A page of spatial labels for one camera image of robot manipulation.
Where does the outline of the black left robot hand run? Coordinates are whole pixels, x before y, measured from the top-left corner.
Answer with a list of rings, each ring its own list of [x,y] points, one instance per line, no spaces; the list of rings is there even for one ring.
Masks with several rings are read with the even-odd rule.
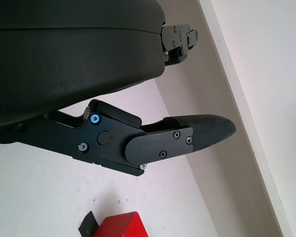
[[[0,144],[15,142],[140,176],[148,163],[236,132],[217,115],[142,120],[97,96],[183,62],[198,32],[155,0],[0,0]]]

